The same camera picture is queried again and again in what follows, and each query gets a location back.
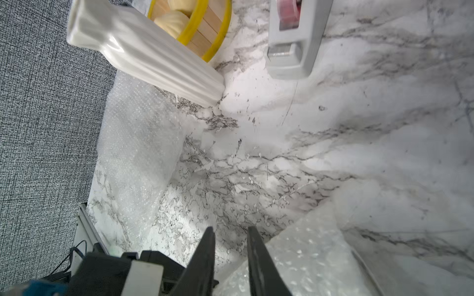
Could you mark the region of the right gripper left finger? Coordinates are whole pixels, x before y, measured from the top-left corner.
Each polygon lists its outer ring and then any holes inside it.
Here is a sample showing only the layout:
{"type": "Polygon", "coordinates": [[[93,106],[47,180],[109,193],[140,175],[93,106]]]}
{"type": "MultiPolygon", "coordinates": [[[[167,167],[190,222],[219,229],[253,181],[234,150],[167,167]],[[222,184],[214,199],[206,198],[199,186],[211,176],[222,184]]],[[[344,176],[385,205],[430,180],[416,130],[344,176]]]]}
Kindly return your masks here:
{"type": "Polygon", "coordinates": [[[211,296],[214,288],[216,236],[206,228],[188,266],[171,291],[172,296],[211,296]]]}

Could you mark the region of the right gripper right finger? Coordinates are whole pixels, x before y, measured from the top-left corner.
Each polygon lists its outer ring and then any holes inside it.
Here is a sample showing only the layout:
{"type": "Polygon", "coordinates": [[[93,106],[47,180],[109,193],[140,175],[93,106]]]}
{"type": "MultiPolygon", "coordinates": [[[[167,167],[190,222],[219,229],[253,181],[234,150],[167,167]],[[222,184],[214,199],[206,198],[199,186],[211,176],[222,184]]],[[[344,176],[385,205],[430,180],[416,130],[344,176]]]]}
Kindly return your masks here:
{"type": "Polygon", "coordinates": [[[248,228],[247,243],[251,295],[291,296],[255,226],[248,228]]]}

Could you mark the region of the clear bubble wrap sheet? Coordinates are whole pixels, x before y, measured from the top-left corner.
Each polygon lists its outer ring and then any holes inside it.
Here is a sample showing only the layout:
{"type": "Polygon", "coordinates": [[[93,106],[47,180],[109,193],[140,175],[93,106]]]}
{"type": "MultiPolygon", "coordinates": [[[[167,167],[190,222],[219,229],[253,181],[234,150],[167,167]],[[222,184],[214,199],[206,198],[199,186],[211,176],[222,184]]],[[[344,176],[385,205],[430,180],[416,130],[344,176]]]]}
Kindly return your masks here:
{"type": "Polygon", "coordinates": [[[87,207],[111,255],[164,248],[184,121],[172,94],[117,72],[106,100],[87,207]]]}
{"type": "Polygon", "coordinates": [[[471,296],[474,251],[431,234],[343,228],[329,202],[266,245],[294,296],[471,296]]]}

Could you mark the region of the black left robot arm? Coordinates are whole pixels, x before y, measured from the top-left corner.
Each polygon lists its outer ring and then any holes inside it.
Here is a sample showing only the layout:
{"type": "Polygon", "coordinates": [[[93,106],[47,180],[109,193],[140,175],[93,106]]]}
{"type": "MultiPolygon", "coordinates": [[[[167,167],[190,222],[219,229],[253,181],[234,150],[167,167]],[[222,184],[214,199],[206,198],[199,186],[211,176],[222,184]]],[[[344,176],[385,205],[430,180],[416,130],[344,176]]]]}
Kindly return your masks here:
{"type": "Polygon", "coordinates": [[[44,280],[65,285],[67,296],[169,296],[185,270],[154,250],[121,257],[91,252],[75,274],[61,271],[44,280]]]}

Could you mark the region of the small white ribbed vase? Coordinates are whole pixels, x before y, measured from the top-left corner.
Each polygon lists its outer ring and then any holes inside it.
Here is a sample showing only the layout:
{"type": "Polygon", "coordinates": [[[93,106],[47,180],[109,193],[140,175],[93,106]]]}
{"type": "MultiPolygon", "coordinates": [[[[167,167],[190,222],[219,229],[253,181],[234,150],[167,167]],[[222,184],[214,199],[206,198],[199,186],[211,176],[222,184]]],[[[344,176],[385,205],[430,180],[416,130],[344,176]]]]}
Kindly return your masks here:
{"type": "Polygon", "coordinates": [[[70,45],[99,51],[115,68],[203,107],[221,100],[224,78],[133,7],[73,1],[70,45]]]}

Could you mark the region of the yellow bamboo steamer basket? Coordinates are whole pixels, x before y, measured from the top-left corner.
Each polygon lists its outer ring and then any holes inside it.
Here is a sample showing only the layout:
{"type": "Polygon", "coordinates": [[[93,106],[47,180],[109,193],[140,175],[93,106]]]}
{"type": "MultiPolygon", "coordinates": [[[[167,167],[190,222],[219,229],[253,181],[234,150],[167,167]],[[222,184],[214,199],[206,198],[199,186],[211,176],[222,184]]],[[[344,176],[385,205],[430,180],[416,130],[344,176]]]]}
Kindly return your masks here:
{"type": "MultiPolygon", "coordinates": [[[[156,17],[172,11],[168,1],[152,0],[147,16],[156,17]]],[[[190,21],[176,39],[205,62],[211,61],[221,47],[232,18],[231,0],[198,0],[190,21]]]]}

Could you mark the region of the grey tape dispenser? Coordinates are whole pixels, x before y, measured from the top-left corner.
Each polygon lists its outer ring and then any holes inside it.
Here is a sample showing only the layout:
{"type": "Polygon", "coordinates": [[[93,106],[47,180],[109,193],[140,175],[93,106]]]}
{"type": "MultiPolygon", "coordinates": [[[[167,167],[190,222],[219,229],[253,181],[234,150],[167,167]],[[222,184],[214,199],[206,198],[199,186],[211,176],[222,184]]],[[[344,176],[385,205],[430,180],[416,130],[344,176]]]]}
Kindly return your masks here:
{"type": "Polygon", "coordinates": [[[271,1],[265,68],[273,79],[310,76],[333,0],[271,1]]]}

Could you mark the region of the steamed bun front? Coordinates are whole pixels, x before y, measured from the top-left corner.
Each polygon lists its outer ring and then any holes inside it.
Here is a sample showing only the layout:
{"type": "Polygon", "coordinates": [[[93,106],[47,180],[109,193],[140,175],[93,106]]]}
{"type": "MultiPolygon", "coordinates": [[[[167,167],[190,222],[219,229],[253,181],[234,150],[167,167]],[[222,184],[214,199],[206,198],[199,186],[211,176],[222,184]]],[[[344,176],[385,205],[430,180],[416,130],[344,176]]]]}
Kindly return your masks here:
{"type": "Polygon", "coordinates": [[[177,39],[190,19],[180,11],[170,11],[154,19],[154,23],[173,38],[177,39]]]}

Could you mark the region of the steamed bun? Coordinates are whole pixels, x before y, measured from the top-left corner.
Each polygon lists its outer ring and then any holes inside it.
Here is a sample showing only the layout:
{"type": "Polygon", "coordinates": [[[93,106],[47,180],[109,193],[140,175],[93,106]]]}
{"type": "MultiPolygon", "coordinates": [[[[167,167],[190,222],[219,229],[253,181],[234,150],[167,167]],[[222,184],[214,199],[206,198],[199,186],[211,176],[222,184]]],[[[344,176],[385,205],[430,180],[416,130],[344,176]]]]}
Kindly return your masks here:
{"type": "Polygon", "coordinates": [[[154,19],[154,23],[173,38],[177,39],[190,19],[180,11],[170,11],[154,19]]]}
{"type": "Polygon", "coordinates": [[[196,0],[168,0],[171,10],[180,11],[187,16],[190,16],[193,13],[196,3],[196,0]]]}

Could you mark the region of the steamed bun back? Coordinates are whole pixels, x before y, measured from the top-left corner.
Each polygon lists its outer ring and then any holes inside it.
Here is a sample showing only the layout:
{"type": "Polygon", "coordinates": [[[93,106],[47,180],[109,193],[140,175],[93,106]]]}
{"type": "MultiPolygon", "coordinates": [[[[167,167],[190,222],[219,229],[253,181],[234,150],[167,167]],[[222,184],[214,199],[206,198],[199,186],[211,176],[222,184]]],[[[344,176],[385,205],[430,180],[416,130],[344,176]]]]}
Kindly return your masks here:
{"type": "Polygon", "coordinates": [[[171,10],[180,11],[187,16],[190,16],[193,13],[196,3],[196,0],[168,0],[171,10]]]}

